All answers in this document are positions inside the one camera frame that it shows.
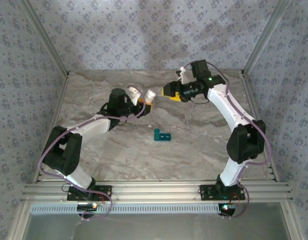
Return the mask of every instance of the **gray marble floor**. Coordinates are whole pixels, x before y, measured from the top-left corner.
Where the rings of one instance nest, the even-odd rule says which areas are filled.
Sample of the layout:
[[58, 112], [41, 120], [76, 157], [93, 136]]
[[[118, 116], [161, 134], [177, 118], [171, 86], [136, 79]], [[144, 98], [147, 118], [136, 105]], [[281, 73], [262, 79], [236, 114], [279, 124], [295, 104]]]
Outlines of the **gray marble floor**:
[[[227, 74], [232, 94], [250, 112], [239, 72]], [[161, 96], [162, 87], [174, 80], [174, 71], [89, 71], [70, 75], [57, 123], [63, 127], [92, 117], [108, 101], [113, 88], [136, 84], [158, 93], [149, 115], [117, 126], [82, 146], [80, 164], [87, 173], [96, 180], [212, 180], [222, 172], [228, 160], [226, 144], [231, 134], [226, 121], [212, 103], [195, 105]], [[197, 97], [195, 101], [205, 100]], [[171, 133], [172, 141], [154, 141], [154, 128]], [[264, 156], [256, 161], [264, 161]], [[271, 176], [266, 167], [249, 167], [244, 178]]]

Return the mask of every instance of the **blue block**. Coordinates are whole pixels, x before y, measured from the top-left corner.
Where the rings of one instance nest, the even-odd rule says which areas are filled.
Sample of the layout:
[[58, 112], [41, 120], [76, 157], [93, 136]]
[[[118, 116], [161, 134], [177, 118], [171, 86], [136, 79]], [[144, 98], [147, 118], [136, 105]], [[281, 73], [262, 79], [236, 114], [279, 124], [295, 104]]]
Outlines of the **blue block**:
[[170, 133], [160, 133], [160, 129], [154, 129], [154, 141], [170, 142], [172, 135]]

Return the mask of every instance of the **patterned wallpaper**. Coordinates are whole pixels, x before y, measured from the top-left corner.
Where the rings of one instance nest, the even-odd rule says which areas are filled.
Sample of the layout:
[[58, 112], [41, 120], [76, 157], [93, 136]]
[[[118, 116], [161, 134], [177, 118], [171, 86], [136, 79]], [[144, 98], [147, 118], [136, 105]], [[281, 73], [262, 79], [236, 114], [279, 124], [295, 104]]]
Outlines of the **patterned wallpaper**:
[[308, 237], [308, 0], [293, 1], [250, 75], [282, 181]]
[[69, 71], [242, 69], [276, 0], [30, 0]]
[[0, 240], [33, 180], [62, 75], [16, 0], [0, 0]]

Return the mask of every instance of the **wall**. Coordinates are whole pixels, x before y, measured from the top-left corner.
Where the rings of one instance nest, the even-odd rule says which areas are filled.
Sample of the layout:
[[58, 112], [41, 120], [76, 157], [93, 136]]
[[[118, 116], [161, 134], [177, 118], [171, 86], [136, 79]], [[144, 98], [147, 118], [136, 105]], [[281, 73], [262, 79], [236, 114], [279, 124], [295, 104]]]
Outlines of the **wall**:
[[275, 0], [31, 0], [69, 71], [242, 69]]
[[293, 1], [250, 74], [282, 181], [308, 237], [308, 0]]
[[34, 177], [63, 78], [16, 0], [0, 0], [0, 240]]

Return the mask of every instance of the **mounting plate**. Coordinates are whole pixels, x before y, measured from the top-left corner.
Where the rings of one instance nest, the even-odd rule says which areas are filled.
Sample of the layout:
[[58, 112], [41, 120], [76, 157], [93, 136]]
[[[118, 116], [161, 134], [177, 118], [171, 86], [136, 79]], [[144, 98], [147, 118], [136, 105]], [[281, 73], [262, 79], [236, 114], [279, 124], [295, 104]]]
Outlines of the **mounting plate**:
[[[112, 186], [111, 185], [94, 185], [93, 191], [99, 191], [102, 193], [108, 194], [110, 197], [112, 196]], [[110, 200], [106, 196], [102, 196], [100, 194], [95, 193], [87, 193], [77, 190], [75, 187], [70, 186], [68, 188], [67, 193], [67, 201], [102, 201], [109, 202]]]
[[223, 195], [218, 193], [215, 185], [200, 185], [198, 192], [202, 201], [245, 200], [244, 190], [237, 185], [228, 187]]

